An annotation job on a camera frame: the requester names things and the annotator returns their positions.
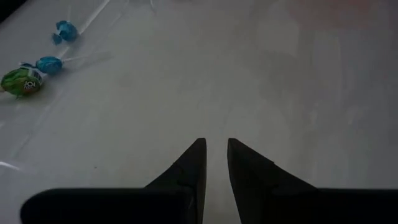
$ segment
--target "white table surface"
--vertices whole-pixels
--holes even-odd
[[[154,2],[156,13],[145,1],[30,0],[0,24],[2,74],[109,52],[66,65],[32,98],[0,95],[0,160],[20,169],[0,167],[0,223],[18,223],[45,189],[143,187],[200,137],[204,223],[240,223],[228,138],[317,187],[398,188],[394,0],[335,18],[300,0]],[[55,47],[68,5],[84,33]]]

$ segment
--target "lollipop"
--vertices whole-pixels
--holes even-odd
[[[40,90],[43,78],[34,68],[21,67],[7,73],[1,80],[1,91],[12,95],[29,96]]]
[[[66,58],[66,59],[60,59],[54,56],[47,56],[47,57],[42,57],[36,61],[35,66],[26,63],[26,62],[21,62],[19,65],[23,67],[28,67],[28,68],[36,68],[40,72],[49,74],[49,75],[55,75],[59,72],[61,72],[63,68],[63,64],[65,62],[70,62],[72,60],[78,60],[78,59],[83,59],[92,56],[93,54],[99,54],[100,52],[95,52],[91,53],[89,55],[84,55],[84,56],[79,56],[79,57],[73,57],[73,58]]]
[[[59,21],[55,26],[57,33],[52,34],[55,45],[61,44],[62,40],[72,43],[79,36],[77,28],[70,21]]]

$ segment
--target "white lollipop stick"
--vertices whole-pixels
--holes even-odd
[[[21,171],[20,167],[14,166],[12,164],[9,164],[9,163],[3,162],[3,161],[0,161],[0,167],[6,167],[6,168],[9,168],[12,170]]]
[[[91,57],[91,56],[93,56],[95,54],[103,54],[103,53],[105,53],[105,52],[94,52],[94,53],[91,53],[89,55],[82,55],[82,56],[77,56],[77,57],[72,57],[72,58],[66,58],[66,59],[63,59],[62,62],[65,63],[65,62],[70,62],[70,61],[73,61],[73,60],[84,59],[84,58]]]

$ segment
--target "blue lollipop wrapper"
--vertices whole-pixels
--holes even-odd
[[[42,57],[36,61],[36,68],[39,69],[42,73],[46,73],[49,75],[55,75],[62,70],[63,63],[62,61],[53,56]]]
[[[55,26],[58,31],[52,34],[52,40],[55,45],[61,44],[63,40],[66,42],[74,42],[79,36],[77,28],[69,21],[59,21]]]

